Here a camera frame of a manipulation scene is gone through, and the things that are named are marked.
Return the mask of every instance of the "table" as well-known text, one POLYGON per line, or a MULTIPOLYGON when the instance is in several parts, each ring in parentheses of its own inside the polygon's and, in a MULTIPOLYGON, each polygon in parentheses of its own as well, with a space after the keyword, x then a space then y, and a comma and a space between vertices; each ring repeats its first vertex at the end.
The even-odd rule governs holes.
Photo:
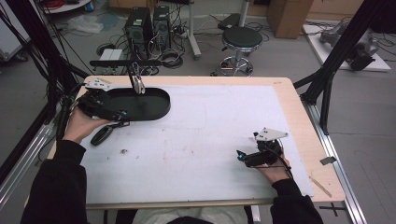
MULTIPOLYGON (((88 77, 86 81, 93 80, 97 77, 88 77)), ((128 77, 100 77, 111 81, 114 84, 129 84, 128 77)), ((298 94, 292 86, 289 79, 284 77, 143 77, 147 87, 154 86, 244 86, 244 87, 271 87, 274 89, 281 109, 283 110, 286 122, 289 125, 290 133, 293 136, 295 146, 298 148, 301 161, 304 164, 306 173, 309 176, 310 185, 314 191, 313 202, 341 202, 345 199, 345 193, 342 190, 340 182, 331 165, 322 165, 319 161, 326 157, 325 152, 315 130, 304 111, 304 107, 299 99, 298 94)), ((134 134, 134 139, 142 137, 134 134)), ((248 169, 243 164, 240 168, 248 169)), ((91 203, 87 204, 88 209, 123 209, 123 208, 147 208, 147 207, 169 207, 169 206, 209 206, 209 205, 246 205, 246 204, 265 204, 271 203, 271 198, 261 199, 238 199, 238 200, 196 200, 186 202, 166 202, 156 203, 91 203)))

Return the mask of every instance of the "floor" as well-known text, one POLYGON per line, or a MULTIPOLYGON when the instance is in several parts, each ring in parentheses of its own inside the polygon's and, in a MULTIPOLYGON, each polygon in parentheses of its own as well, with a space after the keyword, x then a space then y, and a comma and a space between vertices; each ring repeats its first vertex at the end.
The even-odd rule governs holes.
MULTIPOLYGON (((54 19, 59 27, 77 15, 86 14, 83 10, 74 10, 54 19)), ((65 32, 64 37, 76 50, 82 61, 88 64, 99 59, 96 49, 101 44, 115 41, 113 35, 121 35, 125 19, 120 13, 109 12, 106 4, 99 5, 90 15, 97 15, 106 24, 99 35, 88 35, 82 32, 65 32)), ((247 18, 266 24, 265 18, 247 18)), ((220 34, 217 23, 212 17, 196 18, 196 27, 200 32, 220 34)), ((320 63, 309 45, 306 36, 297 39, 274 38, 272 33, 263 30, 269 40, 249 58, 254 64, 254 76, 288 77, 293 82, 316 72, 320 63)), ((230 50, 221 51, 223 45, 219 35, 197 35, 202 58, 195 61, 191 48, 185 41, 186 52, 182 56, 183 65, 178 69, 161 67, 157 76, 209 76, 218 66, 219 61, 232 55, 230 50)), ((395 47, 385 50, 395 52, 395 47)), ((88 71, 84 64, 67 47, 66 54, 72 64, 88 71)), ((396 60, 396 56, 382 49, 378 51, 382 59, 396 60)), ((396 63, 388 62, 392 68, 383 72, 352 72, 339 70, 332 87, 332 100, 329 115, 329 132, 343 164, 348 180, 356 194, 367 223, 396 223, 396 63)), ((46 82, 35 70, 32 61, 26 63, 11 61, 0 66, 0 162, 4 162, 9 152, 16 146, 24 132, 46 103, 46 82)), ((306 87, 297 90, 303 93, 306 87)), ((45 148, 42 158, 46 156, 45 148)), ((0 223, 19 223, 23 204, 38 167, 32 166, 16 187, 7 204, 0 211, 0 223)), ((329 203, 316 204, 325 223, 351 223, 347 212, 319 209, 320 206, 331 206, 329 203)), ((269 206, 261 206, 262 223, 271 223, 269 206)), ((89 211, 91 223, 103 223, 103 211, 89 211)), ((109 223, 114 223, 115 211, 109 211, 109 223)))

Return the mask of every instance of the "computer tower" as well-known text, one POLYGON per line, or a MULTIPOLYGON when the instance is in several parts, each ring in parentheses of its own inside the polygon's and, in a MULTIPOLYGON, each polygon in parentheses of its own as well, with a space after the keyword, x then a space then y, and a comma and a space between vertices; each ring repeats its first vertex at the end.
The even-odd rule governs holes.
POLYGON ((151 17, 148 7, 133 7, 128 20, 125 23, 125 34, 128 38, 133 59, 146 60, 150 58, 150 49, 153 44, 149 43, 153 36, 151 17))
POLYGON ((169 7, 156 6, 152 17, 155 44, 157 49, 171 48, 171 28, 169 20, 169 7))

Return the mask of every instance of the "white board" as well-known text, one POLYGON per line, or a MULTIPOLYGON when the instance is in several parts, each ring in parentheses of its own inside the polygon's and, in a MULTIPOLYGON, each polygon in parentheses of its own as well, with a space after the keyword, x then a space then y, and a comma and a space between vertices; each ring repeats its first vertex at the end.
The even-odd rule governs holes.
MULTIPOLYGON (((162 86, 171 97, 158 120, 115 129, 93 147, 87 137, 82 165, 87 204, 272 199, 276 193, 236 150, 257 152, 254 132, 290 133, 276 93, 263 86, 162 86)), ((282 139, 303 194, 313 196, 292 135, 282 139)))
MULTIPOLYGON (((321 28, 315 25, 304 25, 304 30, 307 34, 314 34, 319 32, 321 28)), ((315 50, 320 63, 323 64, 327 57, 329 57, 332 47, 328 43, 320 43, 320 34, 309 35, 308 39, 312 48, 315 50)), ((377 54, 374 54, 372 57, 375 59, 375 61, 367 65, 363 71, 388 72, 390 70, 390 67, 377 54)), ((341 64, 340 69, 352 70, 349 64, 346 62, 341 64)))

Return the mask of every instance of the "black stool seat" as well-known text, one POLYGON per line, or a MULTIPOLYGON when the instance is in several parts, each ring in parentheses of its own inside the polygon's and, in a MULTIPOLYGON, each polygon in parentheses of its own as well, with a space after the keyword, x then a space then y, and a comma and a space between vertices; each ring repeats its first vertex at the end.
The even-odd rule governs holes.
POLYGON ((223 42, 237 48, 257 48, 262 43, 262 35, 247 27, 234 26, 224 31, 223 42))

